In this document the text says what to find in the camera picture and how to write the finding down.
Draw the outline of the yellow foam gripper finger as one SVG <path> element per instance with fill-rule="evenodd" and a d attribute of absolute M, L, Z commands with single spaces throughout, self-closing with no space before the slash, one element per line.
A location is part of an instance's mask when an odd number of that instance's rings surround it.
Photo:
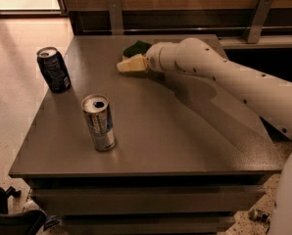
<path fill-rule="evenodd" d="M 146 71 L 146 58 L 142 54 L 136 54 L 130 58 L 122 57 L 122 61 L 117 63 L 117 69 L 120 72 Z"/>

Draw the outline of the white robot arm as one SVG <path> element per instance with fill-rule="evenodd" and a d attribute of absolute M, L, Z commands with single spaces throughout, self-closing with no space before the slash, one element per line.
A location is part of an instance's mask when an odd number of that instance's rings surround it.
<path fill-rule="evenodd" d="M 117 64 L 120 72 L 178 72 L 209 78 L 292 140 L 292 82 L 222 57 L 206 42 L 159 42 Z M 281 172 L 267 235 L 292 235 L 292 153 Z"/>

